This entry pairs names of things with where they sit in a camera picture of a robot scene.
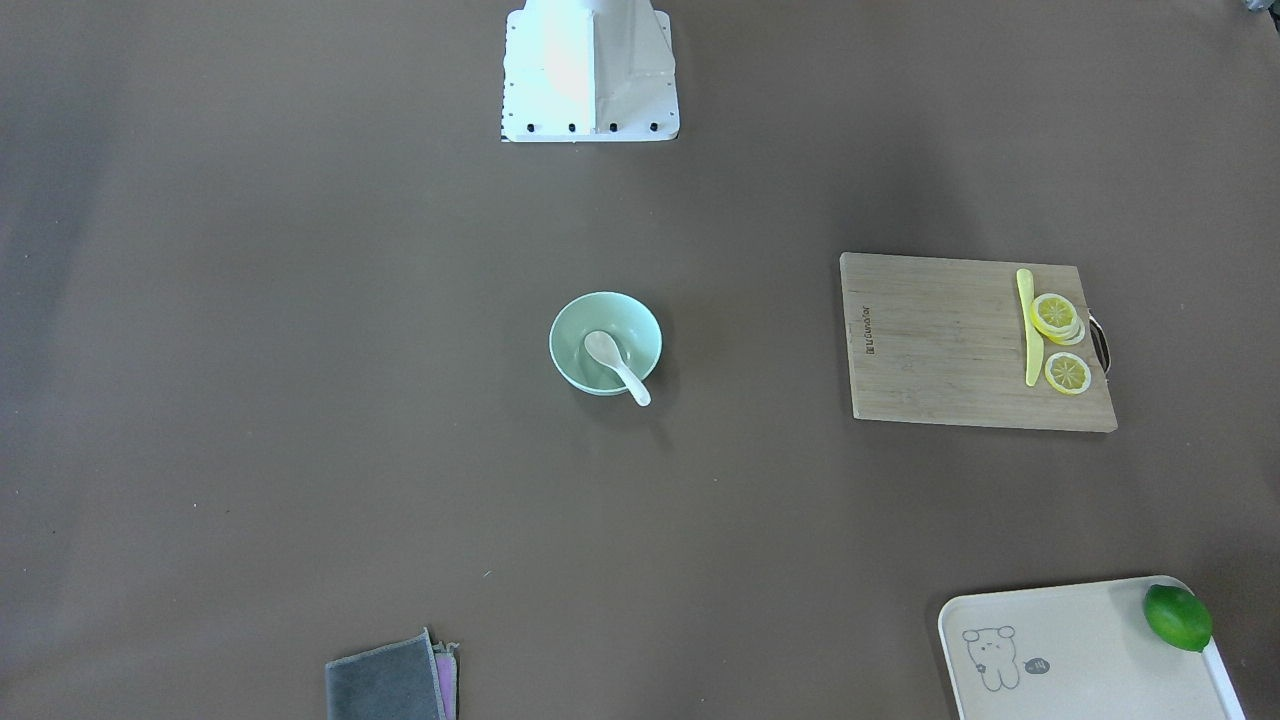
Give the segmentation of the white ceramic spoon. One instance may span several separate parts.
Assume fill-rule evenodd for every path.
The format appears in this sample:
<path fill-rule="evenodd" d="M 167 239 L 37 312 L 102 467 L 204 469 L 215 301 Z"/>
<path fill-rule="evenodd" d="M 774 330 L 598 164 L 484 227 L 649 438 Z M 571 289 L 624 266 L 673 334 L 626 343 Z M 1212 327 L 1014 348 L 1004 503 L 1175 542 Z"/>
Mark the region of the white ceramic spoon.
<path fill-rule="evenodd" d="M 609 368 L 620 377 L 625 388 L 639 406 L 648 407 L 650 405 L 652 395 L 649 389 L 623 360 L 620 346 L 609 333 L 604 331 L 588 333 L 584 338 L 584 347 L 593 360 Z"/>

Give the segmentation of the grey folded cloth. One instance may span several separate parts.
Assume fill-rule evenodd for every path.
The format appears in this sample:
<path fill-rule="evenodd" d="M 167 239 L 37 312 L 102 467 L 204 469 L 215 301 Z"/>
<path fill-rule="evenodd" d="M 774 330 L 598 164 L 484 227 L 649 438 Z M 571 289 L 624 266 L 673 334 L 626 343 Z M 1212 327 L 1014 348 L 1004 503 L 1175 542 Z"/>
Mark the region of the grey folded cloth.
<path fill-rule="evenodd" d="M 456 643 L 429 628 L 410 639 L 325 665 L 329 719 L 457 719 L 460 667 Z"/>

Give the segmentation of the white pedestal column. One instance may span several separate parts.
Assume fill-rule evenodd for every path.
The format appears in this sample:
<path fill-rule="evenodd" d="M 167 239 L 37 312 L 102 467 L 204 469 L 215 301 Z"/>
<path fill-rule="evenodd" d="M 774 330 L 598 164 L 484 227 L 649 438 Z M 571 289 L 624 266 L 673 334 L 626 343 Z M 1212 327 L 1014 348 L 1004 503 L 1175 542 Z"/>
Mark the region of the white pedestal column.
<path fill-rule="evenodd" d="M 526 1 L 506 17 L 500 140 L 678 137 L 672 23 L 649 1 Z"/>

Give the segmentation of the lemon slice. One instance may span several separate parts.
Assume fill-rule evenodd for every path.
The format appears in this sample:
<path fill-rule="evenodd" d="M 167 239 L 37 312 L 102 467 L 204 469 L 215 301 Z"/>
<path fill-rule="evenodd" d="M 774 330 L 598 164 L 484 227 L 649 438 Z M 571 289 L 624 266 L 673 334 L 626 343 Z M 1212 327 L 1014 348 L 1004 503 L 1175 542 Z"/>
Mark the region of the lemon slice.
<path fill-rule="evenodd" d="M 1070 352 L 1057 352 L 1044 361 L 1044 379 L 1050 387 L 1061 395 L 1083 395 L 1092 387 L 1092 370 L 1080 356 Z"/>
<path fill-rule="evenodd" d="M 1030 322 L 1044 338 L 1060 346 L 1080 343 L 1087 331 L 1075 306 L 1060 293 L 1036 296 L 1030 302 Z"/>

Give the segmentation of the green lime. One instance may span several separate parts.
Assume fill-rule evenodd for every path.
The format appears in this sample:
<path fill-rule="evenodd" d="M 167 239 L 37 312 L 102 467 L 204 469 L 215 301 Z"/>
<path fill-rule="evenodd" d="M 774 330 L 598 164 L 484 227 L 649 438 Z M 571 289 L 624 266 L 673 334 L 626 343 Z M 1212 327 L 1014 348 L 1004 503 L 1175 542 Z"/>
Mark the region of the green lime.
<path fill-rule="evenodd" d="M 1212 615 L 1183 587 L 1152 584 L 1142 610 L 1149 629 L 1174 648 L 1202 653 L 1212 641 Z"/>

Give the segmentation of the light green bowl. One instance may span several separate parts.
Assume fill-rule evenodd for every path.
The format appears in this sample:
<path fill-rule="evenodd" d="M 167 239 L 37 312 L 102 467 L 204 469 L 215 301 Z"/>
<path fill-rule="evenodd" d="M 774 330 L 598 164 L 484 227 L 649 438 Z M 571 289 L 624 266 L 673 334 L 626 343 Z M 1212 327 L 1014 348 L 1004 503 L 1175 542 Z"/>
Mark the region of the light green bowl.
<path fill-rule="evenodd" d="M 548 333 L 550 360 L 573 388 L 602 397 L 628 393 L 620 375 L 586 351 L 584 342 L 594 331 L 613 338 L 622 361 L 639 380 L 655 370 L 663 333 L 653 311 L 626 293 L 585 293 L 558 311 Z"/>

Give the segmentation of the yellow plastic knife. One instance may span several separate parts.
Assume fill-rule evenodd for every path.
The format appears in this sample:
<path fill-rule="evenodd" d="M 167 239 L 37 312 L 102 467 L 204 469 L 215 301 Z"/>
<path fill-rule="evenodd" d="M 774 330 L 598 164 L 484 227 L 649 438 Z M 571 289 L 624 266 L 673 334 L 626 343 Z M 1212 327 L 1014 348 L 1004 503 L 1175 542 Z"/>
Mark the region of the yellow plastic knife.
<path fill-rule="evenodd" d="M 1036 387 L 1041 377 L 1041 369 L 1044 360 L 1044 340 L 1037 331 L 1033 322 L 1034 318 L 1034 301 L 1036 301 L 1036 286 L 1034 277 L 1030 269 L 1020 266 L 1016 270 L 1016 286 L 1018 296 L 1021 305 L 1021 316 L 1024 325 L 1024 341 L 1027 351 L 1027 364 L 1025 364 L 1025 384 L 1027 387 Z"/>

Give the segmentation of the wooden cutting board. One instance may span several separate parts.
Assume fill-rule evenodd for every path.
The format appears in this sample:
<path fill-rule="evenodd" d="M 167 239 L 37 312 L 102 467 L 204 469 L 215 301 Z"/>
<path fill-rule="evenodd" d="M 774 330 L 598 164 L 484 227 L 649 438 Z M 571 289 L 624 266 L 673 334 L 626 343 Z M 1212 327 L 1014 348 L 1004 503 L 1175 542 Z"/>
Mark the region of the wooden cutting board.
<path fill-rule="evenodd" d="M 859 420 L 1110 433 L 1105 365 L 1070 396 L 1025 383 L 1020 263 L 844 252 L 838 260 L 852 415 Z"/>

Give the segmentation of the cream rabbit tray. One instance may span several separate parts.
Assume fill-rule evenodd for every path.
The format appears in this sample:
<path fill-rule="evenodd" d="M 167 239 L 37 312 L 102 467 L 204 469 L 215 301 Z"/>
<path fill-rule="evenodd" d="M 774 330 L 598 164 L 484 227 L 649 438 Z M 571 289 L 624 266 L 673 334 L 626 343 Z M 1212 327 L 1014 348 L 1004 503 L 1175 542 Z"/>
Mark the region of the cream rabbit tray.
<path fill-rule="evenodd" d="M 937 628 L 961 719 L 1242 719 L 1215 644 L 1175 648 L 1143 601 L 1167 575 L 961 594 Z"/>

